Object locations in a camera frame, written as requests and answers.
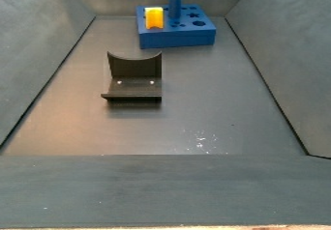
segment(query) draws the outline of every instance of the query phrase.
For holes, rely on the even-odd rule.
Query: hole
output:
[[[187,14],[189,17],[200,17],[200,14],[196,14],[196,13],[190,13]]]
[[[205,26],[205,23],[202,21],[194,21],[193,24],[197,26]]]

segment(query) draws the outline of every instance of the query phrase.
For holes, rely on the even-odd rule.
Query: star-shaped hole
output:
[[[190,13],[187,14],[189,17],[200,17],[201,15],[200,14],[194,14],[194,13]]]

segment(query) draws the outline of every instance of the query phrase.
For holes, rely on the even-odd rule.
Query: yellow object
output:
[[[163,8],[145,8],[146,29],[163,28]]]

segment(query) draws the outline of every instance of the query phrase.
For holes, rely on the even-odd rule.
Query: bin floor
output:
[[[5,156],[304,155],[222,17],[213,46],[165,48],[161,104],[110,104],[106,52],[146,58],[134,17],[99,17],[1,148]]]

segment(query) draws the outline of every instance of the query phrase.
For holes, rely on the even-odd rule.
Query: blue foam block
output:
[[[198,5],[182,5],[179,18],[169,18],[169,6],[161,7],[165,10],[163,29],[146,29],[145,8],[147,6],[137,7],[139,47],[142,49],[212,45],[214,43],[216,27]]]

